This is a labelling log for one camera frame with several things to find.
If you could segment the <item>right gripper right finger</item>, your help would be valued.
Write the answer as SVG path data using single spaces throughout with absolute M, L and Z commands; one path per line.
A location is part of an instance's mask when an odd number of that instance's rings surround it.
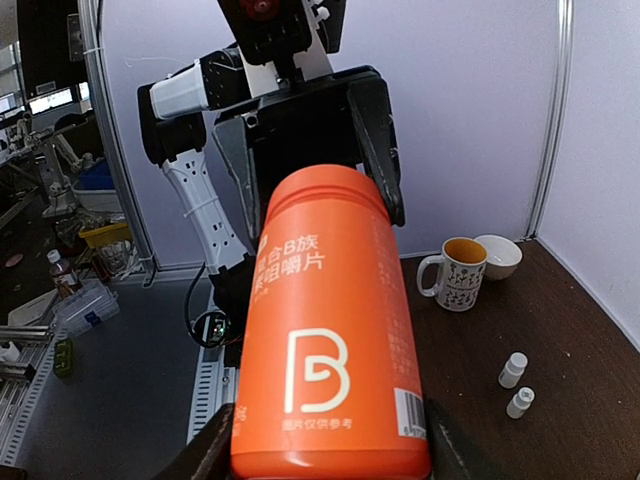
M 431 479 L 499 479 L 500 468 L 435 400 L 425 399 Z

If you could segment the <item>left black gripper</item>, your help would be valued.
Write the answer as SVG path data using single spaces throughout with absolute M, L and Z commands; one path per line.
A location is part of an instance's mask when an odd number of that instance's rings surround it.
M 237 187 L 254 249 L 262 230 L 257 175 L 289 175 L 312 165 L 362 165 L 391 223 L 406 223 L 388 90 L 370 66 L 242 102 L 220 113 L 212 135 Z

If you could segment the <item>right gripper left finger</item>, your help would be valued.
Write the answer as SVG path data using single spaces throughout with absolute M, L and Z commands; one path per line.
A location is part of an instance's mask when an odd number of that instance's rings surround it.
M 154 476 L 154 480 L 229 479 L 234 407 L 234 403 L 222 405 L 177 457 Z

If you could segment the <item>shorter small white bottle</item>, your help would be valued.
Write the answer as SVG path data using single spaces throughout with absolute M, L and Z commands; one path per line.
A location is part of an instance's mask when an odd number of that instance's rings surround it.
M 535 400 L 535 392 L 530 387 L 521 387 L 506 406 L 506 415 L 517 420 L 524 416 Z

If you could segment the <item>orange pill bottle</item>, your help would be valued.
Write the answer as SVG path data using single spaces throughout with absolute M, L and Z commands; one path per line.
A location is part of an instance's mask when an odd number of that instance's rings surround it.
M 257 251 L 231 440 L 241 479 L 424 479 L 432 465 L 396 239 L 338 165 L 275 189 Z

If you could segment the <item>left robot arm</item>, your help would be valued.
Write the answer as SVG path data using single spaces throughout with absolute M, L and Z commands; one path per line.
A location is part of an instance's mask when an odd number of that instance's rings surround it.
M 405 223 L 387 84 L 370 66 L 337 71 L 314 46 L 251 65 L 231 45 L 138 91 L 146 155 L 172 183 L 215 285 L 319 264 L 318 235 L 265 235 L 267 206 L 293 173 L 362 170 L 384 212 Z

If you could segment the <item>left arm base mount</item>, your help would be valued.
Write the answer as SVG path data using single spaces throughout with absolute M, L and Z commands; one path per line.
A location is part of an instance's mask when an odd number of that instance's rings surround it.
M 208 273 L 213 287 L 213 307 L 208 307 L 196 319 L 190 313 L 191 296 L 207 270 L 205 263 L 185 295 L 183 318 L 189 336 L 205 349 L 224 348 L 225 367 L 240 367 L 255 263 L 253 255 L 245 254 L 235 266 L 222 266 L 216 274 Z

